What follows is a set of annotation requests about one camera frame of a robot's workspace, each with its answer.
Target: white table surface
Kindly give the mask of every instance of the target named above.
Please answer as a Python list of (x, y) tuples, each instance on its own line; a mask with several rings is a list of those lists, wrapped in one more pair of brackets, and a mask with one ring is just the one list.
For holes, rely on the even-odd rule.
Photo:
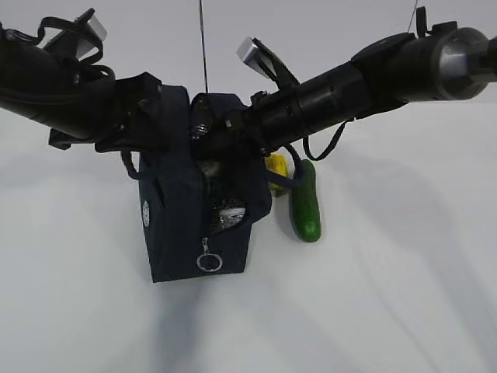
[[(430, 24), (497, 34), (495, 2), (424, 3)], [(89, 6), (119, 77), (202, 89), (195, 1), (8, 0), (0, 18), (35, 33), (43, 16)], [(204, 7), (211, 89), (248, 102), (274, 88), (238, 61), (244, 37), (304, 81), (404, 31), (412, 3)], [(245, 274), (168, 284), (151, 282), (137, 184), (119, 157), (50, 148), (48, 129), (0, 111), (0, 371), (497, 371), (496, 97), (491, 87), (350, 124), (316, 165), (319, 243), (297, 241), (283, 197), (254, 227)]]

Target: black cable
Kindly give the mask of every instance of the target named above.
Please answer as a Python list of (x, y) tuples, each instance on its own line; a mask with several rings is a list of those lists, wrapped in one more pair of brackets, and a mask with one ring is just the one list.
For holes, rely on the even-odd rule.
[(205, 82), (205, 93), (209, 93), (209, 86), (207, 84), (207, 52), (205, 49), (205, 32), (203, 30), (202, 0), (199, 0), (199, 17), (200, 17), (200, 37), (202, 40), (202, 55), (203, 55), (203, 80)]
[(96, 35), (90, 33), (85, 28), (76, 25), (73, 22), (56, 17), (43, 18), (41, 20), (40, 26), (38, 27), (38, 35), (36, 37), (32, 37), (18, 30), (10, 29), (5, 31), (5, 38), (9, 41), (17, 41), (22, 44), (36, 46), (39, 43), (41, 43), (41, 41), (44, 39), (46, 28), (62, 30), (68, 33), (75, 33), (80, 37), (82, 37), (83, 39), (85, 39), (86, 41), (88, 41), (93, 47), (95, 47), (97, 49), (97, 52), (83, 59), (82, 63), (95, 64), (96, 62), (102, 59), (103, 43)]
[(336, 130), (335, 134), (333, 135), (333, 138), (332, 140), (329, 142), (329, 145), (326, 147), (326, 149), (317, 157), (314, 157), (312, 154), (311, 154), (311, 149), (309, 147), (309, 137), (307, 136), (306, 138), (304, 138), (304, 140), (302, 141), (303, 142), (303, 145), (304, 145), (304, 151), (305, 151), (305, 155), (312, 161), (321, 161), (322, 159), (325, 159), (329, 153), (331, 153), (333, 151), (333, 149), (335, 149), (336, 145), (338, 144), (339, 142), (339, 139), (340, 137), (342, 136), (342, 133), (343, 133), (343, 130), (345, 130), (345, 126), (347, 123), (353, 121), (353, 119), (348, 119), (346, 120), (345, 122), (343, 122), (339, 129)]

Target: cucumber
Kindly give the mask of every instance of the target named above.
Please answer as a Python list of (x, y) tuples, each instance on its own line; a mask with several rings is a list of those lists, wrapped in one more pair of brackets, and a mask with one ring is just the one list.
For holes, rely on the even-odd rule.
[(291, 191), (291, 213), (295, 233), (305, 242), (316, 242), (321, 237), (321, 217), (316, 194), (316, 169), (308, 159), (302, 161), (305, 180)]

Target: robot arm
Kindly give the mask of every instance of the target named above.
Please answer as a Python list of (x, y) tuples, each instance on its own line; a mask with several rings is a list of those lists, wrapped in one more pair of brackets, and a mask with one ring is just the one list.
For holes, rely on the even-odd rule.
[(416, 101), (471, 99), (497, 81), (497, 38), (488, 40), (456, 22), (428, 31), (424, 8), (417, 10), (417, 28), (417, 38), (414, 33), (384, 38), (302, 84), (262, 43), (247, 40), (239, 51), (242, 60), (280, 90), (260, 92), (246, 111), (229, 113), (200, 141), (198, 157), (268, 155), (346, 120)]

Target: dark blue pouch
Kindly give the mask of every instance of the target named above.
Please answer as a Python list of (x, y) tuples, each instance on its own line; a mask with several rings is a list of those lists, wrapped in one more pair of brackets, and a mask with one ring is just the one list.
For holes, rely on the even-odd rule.
[(215, 232), (213, 188), (192, 157), (191, 145), (192, 129), (205, 120), (206, 108), (215, 120), (245, 106), (232, 94), (199, 95), (190, 106), (183, 87), (168, 85), (162, 86), (160, 105), (157, 120), (168, 136), (169, 150), (142, 153), (143, 177), (137, 177), (152, 280), (241, 273), (252, 224), (271, 209), (264, 160), (221, 165), (216, 184), (224, 195), (243, 203), (245, 215), (238, 224)]

